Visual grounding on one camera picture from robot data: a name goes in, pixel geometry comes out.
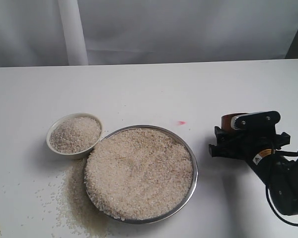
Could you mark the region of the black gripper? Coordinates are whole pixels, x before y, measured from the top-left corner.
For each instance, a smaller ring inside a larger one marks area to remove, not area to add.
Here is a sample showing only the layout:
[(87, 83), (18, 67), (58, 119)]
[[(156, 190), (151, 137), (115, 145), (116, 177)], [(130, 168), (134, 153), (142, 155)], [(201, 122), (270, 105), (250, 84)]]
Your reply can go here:
[(245, 160), (268, 188), (291, 188), (296, 152), (285, 152), (281, 148), (290, 144), (291, 136), (285, 132), (276, 134), (274, 127), (281, 119), (277, 111), (255, 112), (233, 116), (229, 133), (215, 126), (216, 145), (209, 144), (211, 157), (238, 158)]

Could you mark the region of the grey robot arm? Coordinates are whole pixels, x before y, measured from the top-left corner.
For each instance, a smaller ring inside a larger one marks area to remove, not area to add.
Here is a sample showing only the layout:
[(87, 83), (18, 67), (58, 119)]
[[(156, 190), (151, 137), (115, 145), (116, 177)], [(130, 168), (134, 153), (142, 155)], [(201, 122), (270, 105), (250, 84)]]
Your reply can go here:
[(277, 111), (224, 115), (209, 153), (244, 161), (264, 183), (277, 211), (298, 215), (298, 151), (282, 150), (291, 137), (276, 133), (280, 119)]

